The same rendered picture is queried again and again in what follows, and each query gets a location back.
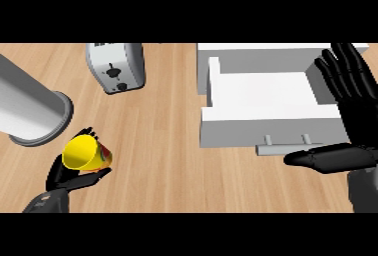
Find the yellow cup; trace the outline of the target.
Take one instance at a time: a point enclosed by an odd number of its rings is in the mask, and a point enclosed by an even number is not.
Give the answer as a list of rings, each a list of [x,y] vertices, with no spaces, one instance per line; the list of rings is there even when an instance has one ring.
[[[111,166],[112,153],[90,135],[77,136],[65,145],[62,163],[68,169],[97,171]]]

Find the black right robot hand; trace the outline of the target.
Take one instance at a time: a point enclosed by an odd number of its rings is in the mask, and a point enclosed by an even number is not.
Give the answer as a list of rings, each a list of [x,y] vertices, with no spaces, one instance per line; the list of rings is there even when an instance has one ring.
[[[332,43],[315,59],[337,101],[348,143],[289,153],[284,163],[322,174],[378,165],[378,81],[351,43]]]

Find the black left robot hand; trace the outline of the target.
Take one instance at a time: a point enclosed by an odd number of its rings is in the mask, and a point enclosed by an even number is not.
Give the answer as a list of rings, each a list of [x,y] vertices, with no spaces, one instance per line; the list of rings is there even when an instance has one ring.
[[[72,139],[80,135],[90,135],[97,141],[97,135],[92,127],[84,128]],[[93,186],[111,172],[111,166],[97,171],[78,171],[68,169],[62,163],[62,153],[58,155],[46,180],[46,190],[65,188],[68,191]]]

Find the white open drawer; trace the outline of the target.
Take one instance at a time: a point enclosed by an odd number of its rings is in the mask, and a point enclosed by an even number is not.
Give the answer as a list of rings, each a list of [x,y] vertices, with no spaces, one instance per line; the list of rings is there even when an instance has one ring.
[[[337,105],[316,99],[306,74],[223,73],[208,59],[207,106],[201,109],[199,145],[250,147],[334,144],[348,140]]]

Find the grey cylindrical canister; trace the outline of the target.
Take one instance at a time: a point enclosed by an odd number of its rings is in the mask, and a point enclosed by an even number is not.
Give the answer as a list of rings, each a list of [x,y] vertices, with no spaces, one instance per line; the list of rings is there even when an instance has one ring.
[[[21,146],[49,143],[64,132],[74,104],[0,54],[0,132]]]

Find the silver toaster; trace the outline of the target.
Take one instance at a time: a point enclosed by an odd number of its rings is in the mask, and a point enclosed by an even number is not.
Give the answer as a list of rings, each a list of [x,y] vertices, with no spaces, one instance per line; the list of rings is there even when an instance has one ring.
[[[145,86],[145,57],[140,43],[87,43],[86,61],[108,95]]]

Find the white cabinet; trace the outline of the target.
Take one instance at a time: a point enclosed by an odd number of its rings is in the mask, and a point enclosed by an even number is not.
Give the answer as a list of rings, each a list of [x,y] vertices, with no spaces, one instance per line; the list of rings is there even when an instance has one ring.
[[[319,104],[335,102],[320,71],[313,61],[320,57],[329,43],[198,43],[196,82],[198,94],[207,93],[208,59],[220,58],[221,72],[239,73],[304,73]]]

